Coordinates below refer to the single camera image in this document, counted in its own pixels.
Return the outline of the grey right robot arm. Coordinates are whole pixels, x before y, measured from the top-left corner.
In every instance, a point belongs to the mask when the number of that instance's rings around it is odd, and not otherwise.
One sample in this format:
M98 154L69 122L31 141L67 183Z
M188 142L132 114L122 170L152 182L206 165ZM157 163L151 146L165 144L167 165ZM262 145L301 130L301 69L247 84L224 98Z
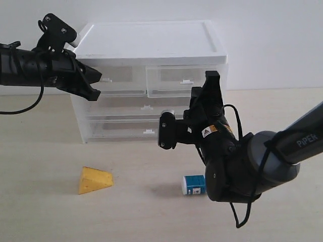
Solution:
M322 153L322 105L283 131L235 136L225 117L220 80L217 71L206 71L203 86L192 88L178 142L200 149L210 200L253 202L295 179L302 161Z

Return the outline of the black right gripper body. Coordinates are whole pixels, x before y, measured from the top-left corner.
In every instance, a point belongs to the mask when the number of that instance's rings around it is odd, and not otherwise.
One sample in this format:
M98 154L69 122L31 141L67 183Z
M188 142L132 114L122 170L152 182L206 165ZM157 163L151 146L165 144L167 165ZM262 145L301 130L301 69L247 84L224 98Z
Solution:
M176 142L194 145L202 154L231 154L240 147L225 117L230 104L207 106L198 104L184 111L183 118L176 120Z

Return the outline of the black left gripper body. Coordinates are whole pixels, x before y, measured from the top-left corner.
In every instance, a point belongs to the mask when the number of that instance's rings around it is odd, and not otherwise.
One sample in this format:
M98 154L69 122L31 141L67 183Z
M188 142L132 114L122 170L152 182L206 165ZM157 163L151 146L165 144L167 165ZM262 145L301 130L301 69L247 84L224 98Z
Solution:
M53 85L61 91L81 95L84 80L80 73L85 74L85 65L78 61L76 55L68 49L63 49L63 52L57 55L51 53L50 56L52 57L51 75L57 76Z

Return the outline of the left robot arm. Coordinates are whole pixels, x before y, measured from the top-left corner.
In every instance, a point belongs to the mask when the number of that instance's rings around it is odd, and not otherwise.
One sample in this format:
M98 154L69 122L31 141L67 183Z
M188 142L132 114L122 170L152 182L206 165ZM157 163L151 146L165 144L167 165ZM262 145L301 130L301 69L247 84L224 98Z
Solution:
M56 88L97 101L101 91L91 84L97 83L102 73L81 63L67 49L55 53L35 48L19 49L20 42L1 44L1 85L18 87Z

